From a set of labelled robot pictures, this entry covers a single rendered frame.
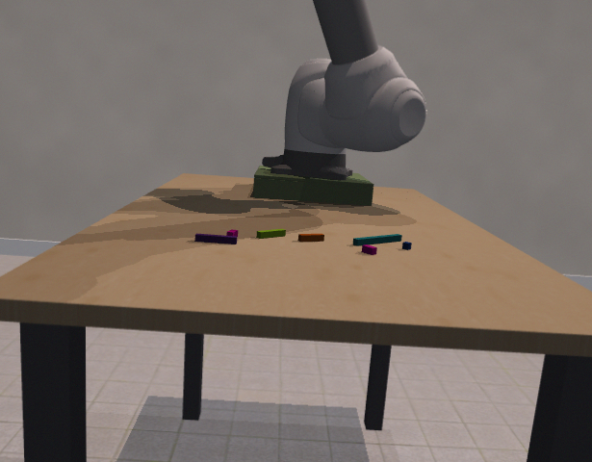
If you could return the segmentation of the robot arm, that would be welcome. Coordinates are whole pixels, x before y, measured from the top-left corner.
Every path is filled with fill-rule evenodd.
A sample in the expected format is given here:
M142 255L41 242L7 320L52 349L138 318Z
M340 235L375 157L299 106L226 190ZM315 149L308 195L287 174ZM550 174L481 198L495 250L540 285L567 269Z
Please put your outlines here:
M347 149L394 150L423 129L425 99L377 45L366 0L313 0L330 59L306 61L290 85L284 155L270 173L347 180Z

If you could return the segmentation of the orange rod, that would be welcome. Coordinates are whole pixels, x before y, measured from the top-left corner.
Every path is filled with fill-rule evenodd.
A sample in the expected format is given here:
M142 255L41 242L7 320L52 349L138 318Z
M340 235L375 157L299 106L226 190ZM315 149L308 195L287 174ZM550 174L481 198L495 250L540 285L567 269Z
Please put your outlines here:
M324 234L298 234L300 242L323 242Z

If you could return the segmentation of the turquoise rod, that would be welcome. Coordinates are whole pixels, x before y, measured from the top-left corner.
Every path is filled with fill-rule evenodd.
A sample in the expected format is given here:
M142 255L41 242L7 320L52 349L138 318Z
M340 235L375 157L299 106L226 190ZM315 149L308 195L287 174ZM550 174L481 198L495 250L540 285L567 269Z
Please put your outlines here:
M365 244L384 244L384 243L392 243L392 242L401 242L400 234L393 234L393 235L383 235L383 236L373 236L373 237L364 237L364 238L354 238L353 244L354 245L365 245Z

